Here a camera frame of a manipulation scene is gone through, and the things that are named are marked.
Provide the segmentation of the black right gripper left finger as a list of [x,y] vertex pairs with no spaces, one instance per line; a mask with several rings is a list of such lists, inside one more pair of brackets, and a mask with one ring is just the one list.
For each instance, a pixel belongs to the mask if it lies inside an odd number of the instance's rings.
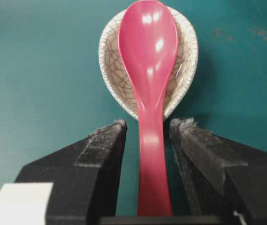
[[0,190],[0,225],[88,225],[114,216],[124,120],[25,165]]

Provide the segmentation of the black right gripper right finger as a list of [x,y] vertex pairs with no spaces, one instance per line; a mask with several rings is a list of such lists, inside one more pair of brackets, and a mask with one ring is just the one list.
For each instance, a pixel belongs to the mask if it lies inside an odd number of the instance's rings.
[[169,136],[194,216],[267,225],[267,152],[173,119]]

